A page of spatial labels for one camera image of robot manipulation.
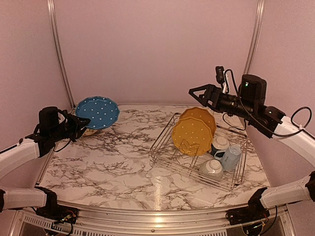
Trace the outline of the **blue polka dot plate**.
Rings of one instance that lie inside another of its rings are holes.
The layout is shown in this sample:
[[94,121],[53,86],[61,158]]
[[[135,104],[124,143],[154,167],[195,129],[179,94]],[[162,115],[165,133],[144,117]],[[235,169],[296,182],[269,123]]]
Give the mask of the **blue polka dot plate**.
[[86,128],[101,130],[113,125],[119,118],[118,105],[110,98],[93,96],[80,101],[75,109],[75,115],[90,119]]

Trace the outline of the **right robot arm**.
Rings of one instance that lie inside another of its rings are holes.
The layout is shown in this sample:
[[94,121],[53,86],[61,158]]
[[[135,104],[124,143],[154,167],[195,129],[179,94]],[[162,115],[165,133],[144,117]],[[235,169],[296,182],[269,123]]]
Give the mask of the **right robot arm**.
[[[236,95],[223,93],[212,84],[191,88],[189,94],[204,107],[217,113],[235,115],[248,121],[259,132],[275,139],[307,160],[315,163],[315,137],[293,122],[293,119],[274,106],[266,106],[267,82],[255,75],[244,74]],[[260,188],[244,209],[248,220],[255,220],[265,209],[315,199],[315,174],[272,188]]]

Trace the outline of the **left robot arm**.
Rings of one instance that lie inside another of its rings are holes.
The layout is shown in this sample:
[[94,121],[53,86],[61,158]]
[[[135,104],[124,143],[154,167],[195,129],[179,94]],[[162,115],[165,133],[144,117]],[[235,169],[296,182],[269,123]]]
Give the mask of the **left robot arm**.
[[[39,112],[39,124],[34,132],[18,143],[0,152],[0,177],[3,178],[22,165],[48,155],[59,141],[75,142],[86,131],[91,122],[57,107],[45,107]],[[52,219],[62,215],[55,192],[43,188],[0,187],[0,210],[42,207]]]

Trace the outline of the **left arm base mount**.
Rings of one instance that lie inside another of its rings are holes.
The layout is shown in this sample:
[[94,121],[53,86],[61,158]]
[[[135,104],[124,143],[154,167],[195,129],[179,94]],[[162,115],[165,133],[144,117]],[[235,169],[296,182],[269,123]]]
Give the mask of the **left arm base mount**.
[[57,205],[54,210],[48,209],[47,207],[38,207],[35,211],[36,215],[61,222],[66,216],[70,215],[71,218],[66,220],[66,223],[75,224],[77,220],[79,210],[74,207]]

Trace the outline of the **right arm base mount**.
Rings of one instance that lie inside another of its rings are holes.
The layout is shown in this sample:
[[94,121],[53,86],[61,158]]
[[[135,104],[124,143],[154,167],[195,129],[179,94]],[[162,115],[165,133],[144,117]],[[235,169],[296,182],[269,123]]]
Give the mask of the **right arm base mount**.
[[257,210],[249,206],[229,209],[225,214],[230,225],[245,224],[252,221],[267,219],[269,216],[269,210],[264,208]]

